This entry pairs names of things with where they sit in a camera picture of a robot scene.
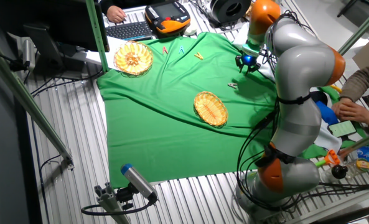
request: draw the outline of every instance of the wicker basket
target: wicker basket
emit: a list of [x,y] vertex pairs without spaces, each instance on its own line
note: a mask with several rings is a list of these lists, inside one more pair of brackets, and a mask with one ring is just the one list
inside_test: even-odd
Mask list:
[[194,108],[201,119],[212,126],[222,126],[227,122],[227,109],[213,93],[208,91],[198,93],[194,99]]
[[140,42],[129,41],[114,54],[114,65],[118,70],[130,75],[144,75],[152,65],[151,49]]

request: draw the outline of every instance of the person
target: person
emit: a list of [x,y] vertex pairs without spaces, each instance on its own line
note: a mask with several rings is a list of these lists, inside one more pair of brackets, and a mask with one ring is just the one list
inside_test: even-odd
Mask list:
[[[332,109],[341,121],[357,121],[368,125],[369,111],[355,102],[369,88],[369,67],[356,71],[344,84],[338,103]],[[369,96],[364,97],[369,107]]]
[[111,22],[119,23],[127,17],[122,9],[147,6],[163,2],[163,0],[101,0],[101,10]]

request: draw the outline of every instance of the clothespin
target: clothespin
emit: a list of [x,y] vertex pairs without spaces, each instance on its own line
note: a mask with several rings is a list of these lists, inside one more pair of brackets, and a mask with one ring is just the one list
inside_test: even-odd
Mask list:
[[165,46],[164,46],[164,48],[162,49],[162,55],[164,55],[164,53],[168,54]]
[[238,85],[237,83],[229,83],[227,84],[229,87],[232,87],[236,90],[236,86]]
[[199,52],[197,52],[197,54],[195,54],[194,56],[196,56],[197,58],[203,60],[203,56]]
[[183,54],[184,54],[184,49],[183,49],[183,46],[182,46],[182,45],[180,46],[179,53],[180,53],[180,52],[183,52]]

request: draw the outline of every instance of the computer monitor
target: computer monitor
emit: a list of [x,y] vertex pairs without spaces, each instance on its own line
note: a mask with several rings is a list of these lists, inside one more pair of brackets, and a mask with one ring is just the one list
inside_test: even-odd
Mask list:
[[[95,9],[104,49],[109,52],[101,6],[97,2]],[[0,27],[32,39],[40,53],[34,73],[53,76],[63,69],[80,70],[83,62],[60,54],[74,54],[75,46],[98,51],[85,0],[0,0]]]

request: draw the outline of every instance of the black device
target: black device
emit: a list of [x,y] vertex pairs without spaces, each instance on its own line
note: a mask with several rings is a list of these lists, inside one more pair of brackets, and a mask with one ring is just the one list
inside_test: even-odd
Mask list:
[[147,22],[132,22],[106,28],[107,36],[122,40],[149,40],[154,34]]
[[249,0],[211,0],[210,10],[215,26],[231,26],[245,15],[251,1]]
[[[95,9],[104,50],[108,52],[101,6],[97,2]],[[32,39],[40,53],[35,74],[79,78],[76,76],[82,75],[84,62],[65,56],[75,54],[76,46],[98,51],[85,0],[0,0],[0,27]],[[78,73],[64,77],[65,70]]]
[[177,1],[166,1],[146,7],[150,27],[162,36],[178,34],[190,24],[190,14]]

